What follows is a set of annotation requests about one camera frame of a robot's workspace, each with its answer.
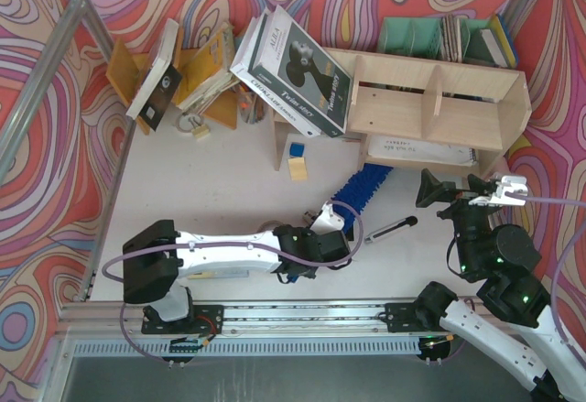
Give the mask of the blue fluffy duster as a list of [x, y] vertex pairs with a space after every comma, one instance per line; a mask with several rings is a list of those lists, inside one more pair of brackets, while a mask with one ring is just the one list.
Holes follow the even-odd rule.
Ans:
[[393, 169], [393, 167], [366, 163], [332, 196], [333, 210], [343, 218], [342, 231], [345, 234], [352, 230], [355, 215], [348, 208], [340, 205], [340, 202], [349, 205], [361, 214]]

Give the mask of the beige masking tape roll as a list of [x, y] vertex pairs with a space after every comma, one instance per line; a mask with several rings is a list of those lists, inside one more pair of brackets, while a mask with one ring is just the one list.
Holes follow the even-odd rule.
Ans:
[[269, 230], [273, 230], [275, 228], [277, 228], [278, 226], [283, 225], [282, 222], [280, 221], [267, 221], [262, 223], [259, 228], [257, 229], [257, 231], [259, 233], [265, 232], [265, 231], [269, 231]]

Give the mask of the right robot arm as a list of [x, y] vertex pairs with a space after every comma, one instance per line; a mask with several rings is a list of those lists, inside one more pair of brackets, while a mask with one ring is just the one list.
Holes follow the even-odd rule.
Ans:
[[585, 398], [585, 352], [564, 331], [554, 304], [554, 289], [535, 276], [541, 255], [527, 231], [514, 224], [493, 227], [490, 216], [504, 206], [530, 201], [526, 179], [471, 174], [469, 187], [421, 172], [419, 208], [445, 202], [438, 212], [453, 224], [449, 248], [457, 250], [457, 277], [480, 282], [476, 296], [498, 320], [522, 336], [518, 342], [466, 307], [449, 288], [429, 282], [414, 302], [418, 323], [426, 330], [442, 328], [500, 364], [535, 401], [582, 401]]

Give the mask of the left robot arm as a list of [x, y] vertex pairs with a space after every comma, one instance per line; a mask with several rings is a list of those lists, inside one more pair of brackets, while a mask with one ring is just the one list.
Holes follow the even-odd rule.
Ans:
[[123, 244], [124, 302], [148, 305], [164, 322], [190, 313], [190, 293], [179, 282], [207, 271], [253, 270], [314, 278], [319, 267], [343, 264], [351, 249], [341, 230], [317, 234], [289, 224], [249, 235], [180, 232], [172, 220], [159, 220]]

